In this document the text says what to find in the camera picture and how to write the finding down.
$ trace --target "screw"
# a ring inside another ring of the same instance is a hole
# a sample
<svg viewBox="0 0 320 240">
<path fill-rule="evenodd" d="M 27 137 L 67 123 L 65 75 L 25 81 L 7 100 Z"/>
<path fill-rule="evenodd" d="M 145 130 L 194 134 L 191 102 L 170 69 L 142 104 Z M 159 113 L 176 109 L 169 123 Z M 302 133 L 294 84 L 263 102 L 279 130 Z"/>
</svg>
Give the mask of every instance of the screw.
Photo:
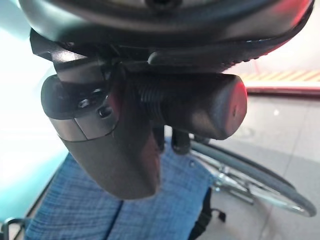
<svg viewBox="0 0 320 240">
<path fill-rule="evenodd" d="M 90 105 L 90 101 L 88 99 L 83 99 L 79 102 L 78 107 L 83 109 L 85 107 L 88 107 Z"/>
</svg>

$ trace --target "gray tile floor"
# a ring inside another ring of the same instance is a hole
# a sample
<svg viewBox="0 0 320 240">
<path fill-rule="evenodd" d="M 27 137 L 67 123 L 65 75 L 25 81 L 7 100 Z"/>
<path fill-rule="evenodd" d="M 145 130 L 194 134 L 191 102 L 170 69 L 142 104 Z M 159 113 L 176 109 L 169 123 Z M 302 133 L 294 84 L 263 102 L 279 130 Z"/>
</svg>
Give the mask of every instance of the gray tile floor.
<svg viewBox="0 0 320 240">
<path fill-rule="evenodd" d="M 231 138 L 214 141 L 289 180 L 320 210 L 320 101 L 250 97 L 247 116 Z M 320 239 L 320 214 L 305 218 L 258 202 L 254 206 L 225 193 L 212 205 L 227 212 L 213 219 L 201 240 Z"/>
</svg>

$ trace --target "blue fabric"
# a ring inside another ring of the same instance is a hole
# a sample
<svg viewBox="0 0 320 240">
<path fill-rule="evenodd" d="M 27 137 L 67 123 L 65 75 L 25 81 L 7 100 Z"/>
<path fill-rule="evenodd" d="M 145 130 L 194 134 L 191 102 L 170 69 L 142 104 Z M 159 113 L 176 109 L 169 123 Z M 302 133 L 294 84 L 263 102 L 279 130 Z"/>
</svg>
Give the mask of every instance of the blue fabric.
<svg viewBox="0 0 320 240">
<path fill-rule="evenodd" d="M 213 183 L 191 156 L 161 157 L 159 192 L 121 201 L 102 190 L 71 155 L 58 170 L 26 240 L 186 240 Z"/>
</svg>

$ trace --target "wheelchair wheel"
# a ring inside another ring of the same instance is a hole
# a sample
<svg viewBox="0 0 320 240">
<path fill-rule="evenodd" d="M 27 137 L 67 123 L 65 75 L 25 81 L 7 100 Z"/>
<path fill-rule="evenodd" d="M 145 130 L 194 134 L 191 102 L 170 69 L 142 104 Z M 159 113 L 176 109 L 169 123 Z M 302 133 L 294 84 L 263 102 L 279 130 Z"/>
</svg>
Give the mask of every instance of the wheelchair wheel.
<svg viewBox="0 0 320 240">
<path fill-rule="evenodd" d="M 269 169 L 209 144 L 192 141 L 191 147 L 191 154 L 216 177 L 213 187 L 252 204 L 259 199 L 305 217 L 317 214 L 315 206 L 292 184 Z"/>
</svg>

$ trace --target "black strap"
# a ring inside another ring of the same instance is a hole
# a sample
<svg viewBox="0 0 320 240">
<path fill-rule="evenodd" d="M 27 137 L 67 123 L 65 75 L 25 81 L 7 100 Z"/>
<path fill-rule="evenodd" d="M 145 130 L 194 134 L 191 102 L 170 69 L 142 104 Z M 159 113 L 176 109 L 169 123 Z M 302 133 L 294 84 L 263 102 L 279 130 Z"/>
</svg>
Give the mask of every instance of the black strap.
<svg viewBox="0 0 320 240">
<path fill-rule="evenodd" d="M 209 225 L 212 219 L 213 211 L 219 212 L 218 218 L 222 222 L 226 222 L 227 215 L 223 211 L 217 208 L 211 208 L 211 188 L 209 187 L 203 199 L 201 213 L 199 215 L 199 218 L 195 222 L 193 229 L 191 230 L 188 240 L 196 240 L 201 234 L 203 234 L 206 231 L 207 226 Z"/>
</svg>

